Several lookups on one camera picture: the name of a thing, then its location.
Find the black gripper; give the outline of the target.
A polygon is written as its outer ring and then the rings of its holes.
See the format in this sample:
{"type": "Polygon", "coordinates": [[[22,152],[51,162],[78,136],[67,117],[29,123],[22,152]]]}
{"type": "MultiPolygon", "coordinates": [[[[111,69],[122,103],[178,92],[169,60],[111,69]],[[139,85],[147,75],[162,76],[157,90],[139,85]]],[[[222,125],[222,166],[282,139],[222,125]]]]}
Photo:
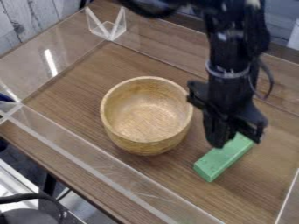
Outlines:
{"type": "Polygon", "coordinates": [[[261,143],[268,126],[268,118],[254,104],[258,79],[210,78],[205,83],[190,80],[188,102],[202,110],[204,127],[210,145],[218,149],[244,134],[257,144],[261,143]]]}

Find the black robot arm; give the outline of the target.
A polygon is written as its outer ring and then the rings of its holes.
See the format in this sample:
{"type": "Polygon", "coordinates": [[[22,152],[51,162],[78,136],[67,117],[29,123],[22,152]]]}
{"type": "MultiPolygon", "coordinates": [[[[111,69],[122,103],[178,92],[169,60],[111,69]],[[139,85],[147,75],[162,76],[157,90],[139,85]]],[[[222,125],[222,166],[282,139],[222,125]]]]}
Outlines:
{"type": "Polygon", "coordinates": [[[258,92],[258,75],[269,71],[261,59],[270,47],[266,1],[163,0],[161,10],[143,6],[138,0],[118,1],[146,18],[167,18],[185,5],[202,13],[210,41],[209,81],[188,82],[188,101],[204,113],[206,138],[214,147],[224,147],[238,133],[260,143],[268,118],[254,99],[269,97],[258,92]]]}

